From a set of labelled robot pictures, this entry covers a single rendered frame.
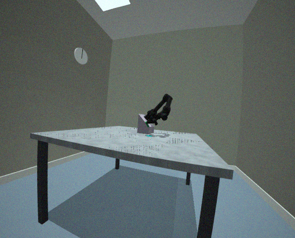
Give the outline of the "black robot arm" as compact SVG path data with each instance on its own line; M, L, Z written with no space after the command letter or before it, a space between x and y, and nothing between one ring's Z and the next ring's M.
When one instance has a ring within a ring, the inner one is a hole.
M147 112L147 115L144 116L146 118L146 120L148 120L150 118L150 114L155 118L157 116L157 111L159 110L159 108L165 103L166 105L163 107L163 110L161 112L159 112L158 114L160 115L162 120L167 120L168 115L171 111L171 102L172 102L173 98L169 95L169 94L165 94L162 101L152 110Z

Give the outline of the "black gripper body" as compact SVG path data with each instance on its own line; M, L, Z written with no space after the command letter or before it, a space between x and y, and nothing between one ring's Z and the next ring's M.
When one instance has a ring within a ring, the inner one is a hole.
M154 122L155 125L158 124L158 123L157 123L157 120L161 118L160 115L159 115L158 113L156 113L156 114L157 114L157 116L156 116L155 118L150 114L151 119L152 119L152 121Z

